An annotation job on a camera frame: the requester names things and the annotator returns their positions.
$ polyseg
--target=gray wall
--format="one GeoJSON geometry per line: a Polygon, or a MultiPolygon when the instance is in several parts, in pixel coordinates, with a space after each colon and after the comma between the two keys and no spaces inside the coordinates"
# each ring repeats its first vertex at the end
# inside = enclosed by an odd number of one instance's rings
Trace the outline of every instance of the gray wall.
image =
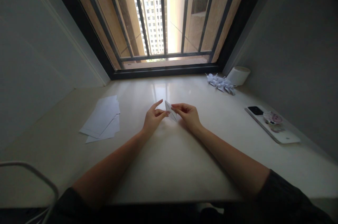
{"type": "Polygon", "coordinates": [[[230,60],[245,85],[338,158],[338,0],[260,0],[230,60]]]}
{"type": "Polygon", "coordinates": [[[74,88],[109,78],[61,0],[0,0],[0,150],[74,88]]]}

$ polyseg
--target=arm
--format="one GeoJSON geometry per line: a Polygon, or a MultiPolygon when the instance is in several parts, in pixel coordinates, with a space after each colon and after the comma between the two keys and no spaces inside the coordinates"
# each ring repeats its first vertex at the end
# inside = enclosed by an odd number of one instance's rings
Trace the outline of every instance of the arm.
{"type": "Polygon", "coordinates": [[[92,209],[100,208],[111,196],[123,173],[135,159],[143,145],[154,133],[168,112],[156,109],[163,100],[148,110],[142,130],[123,146],[108,155],[77,180],[72,188],[92,209]]]}
{"type": "Polygon", "coordinates": [[[255,197],[262,189],[270,170],[204,128],[199,120],[196,107],[184,103],[173,104],[172,107],[245,195],[250,198],[255,197]]]}

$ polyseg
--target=finger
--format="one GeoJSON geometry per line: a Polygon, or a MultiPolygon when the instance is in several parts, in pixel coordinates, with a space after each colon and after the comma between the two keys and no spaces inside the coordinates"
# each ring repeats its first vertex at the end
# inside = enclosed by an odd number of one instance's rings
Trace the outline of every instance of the finger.
{"type": "Polygon", "coordinates": [[[172,104],[171,106],[180,110],[191,110],[193,108],[192,105],[186,103],[172,104]]]}
{"type": "Polygon", "coordinates": [[[176,112],[178,115],[180,115],[182,118],[184,118],[184,116],[186,115],[185,112],[181,111],[178,108],[172,108],[174,112],[176,112]]]}
{"type": "Polygon", "coordinates": [[[170,111],[163,112],[160,116],[158,116],[159,120],[164,119],[165,117],[169,116],[170,111]]]}
{"type": "Polygon", "coordinates": [[[154,104],[150,107],[149,110],[155,110],[155,108],[156,108],[157,106],[159,106],[159,104],[162,103],[162,102],[163,102],[163,99],[161,99],[160,101],[154,103],[154,104]]]}
{"type": "Polygon", "coordinates": [[[161,109],[156,109],[155,110],[155,116],[157,117],[158,115],[162,114],[163,112],[165,112],[165,111],[163,111],[161,109]]]}

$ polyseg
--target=toilet paper roll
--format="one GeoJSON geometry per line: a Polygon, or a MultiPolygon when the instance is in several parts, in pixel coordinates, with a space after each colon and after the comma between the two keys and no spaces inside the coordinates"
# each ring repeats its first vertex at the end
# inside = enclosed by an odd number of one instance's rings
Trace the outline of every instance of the toilet paper roll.
{"type": "Polygon", "coordinates": [[[250,74],[250,69],[245,67],[233,67],[226,77],[233,85],[243,85],[250,74]]]}

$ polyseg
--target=cable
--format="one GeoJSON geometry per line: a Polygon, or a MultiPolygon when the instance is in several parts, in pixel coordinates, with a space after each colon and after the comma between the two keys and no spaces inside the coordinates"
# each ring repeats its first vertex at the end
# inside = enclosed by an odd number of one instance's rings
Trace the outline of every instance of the cable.
{"type": "MultiPolygon", "coordinates": [[[[0,162],[0,167],[6,167],[6,166],[21,166],[24,167],[25,169],[29,170],[30,172],[32,172],[34,175],[36,175],[38,178],[40,178],[42,181],[44,181],[52,190],[54,193],[54,198],[52,201],[52,204],[49,206],[49,208],[47,208],[45,211],[48,210],[45,218],[43,219],[42,224],[46,224],[47,220],[50,216],[50,214],[52,213],[53,207],[55,206],[58,198],[59,198],[59,191],[56,187],[56,185],[50,181],[45,175],[43,175],[40,171],[38,171],[36,168],[34,168],[32,165],[30,165],[27,162],[22,162],[22,161],[7,161],[7,162],[0,162]]],[[[29,220],[26,224],[30,223],[31,221],[35,220],[36,218],[38,218],[39,216],[41,216],[45,211],[43,211],[42,213],[40,213],[38,216],[34,217],[33,219],[29,220]]]]}
{"type": "Polygon", "coordinates": [[[37,219],[37,218],[39,218],[41,215],[43,215],[45,212],[47,212],[48,211],[48,209],[49,209],[49,207],[47,208],[47,209],[45,209],[42,213],[40,213],[40,214],[38,214],[37,216],[35,216],[34,218],[32,218],[32,219],[30,219],[29,221],[27,221],[25,224],[29,224],[29,223],[31,223],[33,220],[35,220],[35,219],[37,219]]]}

